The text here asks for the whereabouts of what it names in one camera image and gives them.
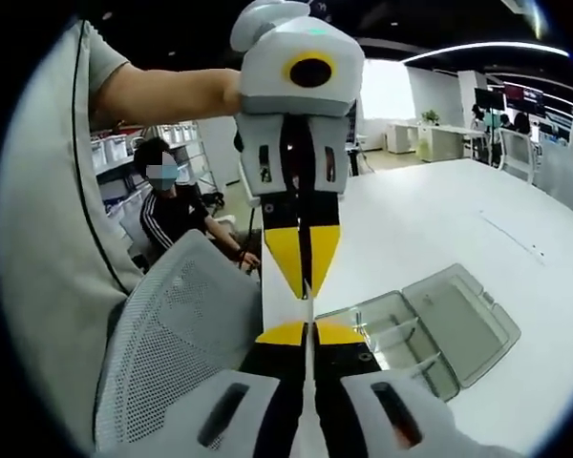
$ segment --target floor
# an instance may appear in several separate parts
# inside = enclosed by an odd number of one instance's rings
[[[376,170],[398,169],[423,162],[414,153],[406,155],[394,155],[386,151],[371,151],[359,156],[359,173],[370,174]],[[244,186],[237,182],[227,186],[225,190],[225,207],[215,216],[233,215],[236,217],[238,231],[247,231],[250,219],[250,207],[246,201]],[[255,211],[253,228],[261,227],[261,212]]]

